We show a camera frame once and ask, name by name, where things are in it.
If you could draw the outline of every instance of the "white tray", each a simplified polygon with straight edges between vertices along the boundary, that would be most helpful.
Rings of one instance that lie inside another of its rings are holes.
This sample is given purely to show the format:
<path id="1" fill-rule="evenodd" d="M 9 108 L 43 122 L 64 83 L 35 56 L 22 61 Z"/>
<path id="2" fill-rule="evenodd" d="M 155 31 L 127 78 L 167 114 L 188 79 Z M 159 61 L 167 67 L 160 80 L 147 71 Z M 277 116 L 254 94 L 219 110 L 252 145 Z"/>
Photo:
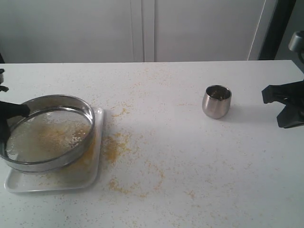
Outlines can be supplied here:
<path id="1" fill-rule="evenodd" d="M 74 164 L 42 175 L 24 174 L 14 169 L 9 171 L 4 188 L 11 193 L 81 189 L 91 185 L 96 179 L 101 149 L 104 110 L 95 111 L 95 143 Z"/>

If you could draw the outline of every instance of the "sieve mesh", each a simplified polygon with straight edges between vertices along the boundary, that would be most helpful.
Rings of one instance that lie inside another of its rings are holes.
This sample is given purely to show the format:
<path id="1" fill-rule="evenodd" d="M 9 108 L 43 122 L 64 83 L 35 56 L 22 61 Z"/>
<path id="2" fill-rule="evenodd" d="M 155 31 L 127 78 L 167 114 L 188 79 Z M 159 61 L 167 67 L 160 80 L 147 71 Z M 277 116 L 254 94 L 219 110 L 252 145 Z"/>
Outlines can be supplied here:
<path id="1" fill-rule="evenodd" d="M 52 159 L 77 146 L 89 130 L 90 122 L 78 113 L 42 113 L 14 129 L 6 151 L 9 158 L 20 162 Z"/>

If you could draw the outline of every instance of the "metal cup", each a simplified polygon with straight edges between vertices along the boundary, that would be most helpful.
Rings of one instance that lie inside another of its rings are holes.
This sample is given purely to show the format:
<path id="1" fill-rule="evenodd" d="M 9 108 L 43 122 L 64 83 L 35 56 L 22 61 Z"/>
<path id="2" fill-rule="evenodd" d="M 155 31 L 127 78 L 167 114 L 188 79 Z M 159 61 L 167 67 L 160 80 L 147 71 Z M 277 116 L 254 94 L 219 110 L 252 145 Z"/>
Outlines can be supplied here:
<path id="1" fill-rule="evenodd" d="M 204 113 L 213 118 L 219 119 L 226 115 L 230 108 L 232 93 L 222 85 L 211 85 L 206 89 L 203 98 Z"/>

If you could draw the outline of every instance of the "speckled table surface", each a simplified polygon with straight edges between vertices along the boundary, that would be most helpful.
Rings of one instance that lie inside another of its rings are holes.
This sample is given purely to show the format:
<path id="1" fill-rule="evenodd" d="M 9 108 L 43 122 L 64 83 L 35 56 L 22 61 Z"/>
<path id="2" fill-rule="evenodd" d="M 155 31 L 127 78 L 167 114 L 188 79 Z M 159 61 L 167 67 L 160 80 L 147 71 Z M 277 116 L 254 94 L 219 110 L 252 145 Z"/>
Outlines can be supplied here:
<path id="1" fill-rule="evenodd" d="M 303 127 L 280 129 L 269 84 L 303 79 L 291 61 L 11 64 L 3 101 L 68 94 L 106 110 L 100 170 L 83 190 L 11 194 L 0 227 L 299 228 Z M 207 86 L 232 91 L 220 120 L 202 112 Z M 0 181 L 9 168 L 2 161 Z"/>

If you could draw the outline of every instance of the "white table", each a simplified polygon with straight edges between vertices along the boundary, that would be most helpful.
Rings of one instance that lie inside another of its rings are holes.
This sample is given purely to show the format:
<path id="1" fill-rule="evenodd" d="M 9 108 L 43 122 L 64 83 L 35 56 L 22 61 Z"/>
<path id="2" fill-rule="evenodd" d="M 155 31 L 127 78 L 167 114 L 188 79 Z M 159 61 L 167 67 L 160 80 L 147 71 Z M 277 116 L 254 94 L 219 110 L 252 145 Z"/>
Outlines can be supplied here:
<path id="1" fill-rule="evenodd" d="M 300 228 L 304 127 L 281 129 L 261 90 L 303 79 L 291 61 L 11 64 L 3 101 L 78 96 L 107 110 L 101 170 L 84 190 L 11 194 L 0 227 Z M 221 120 L 207 86 L 232 91 Z M 2 161 L 0 181 L 9 168 Z"/>

